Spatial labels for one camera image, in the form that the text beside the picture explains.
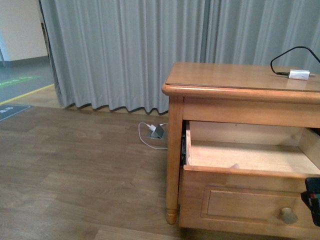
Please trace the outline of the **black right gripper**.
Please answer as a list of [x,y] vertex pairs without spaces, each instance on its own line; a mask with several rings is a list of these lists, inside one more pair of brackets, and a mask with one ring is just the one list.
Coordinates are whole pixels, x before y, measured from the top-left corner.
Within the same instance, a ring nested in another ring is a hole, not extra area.
[[320,225],[320,178],[308,177],[305,179],[306,191],[300,194],[302,201],[309,208],[312,221]]

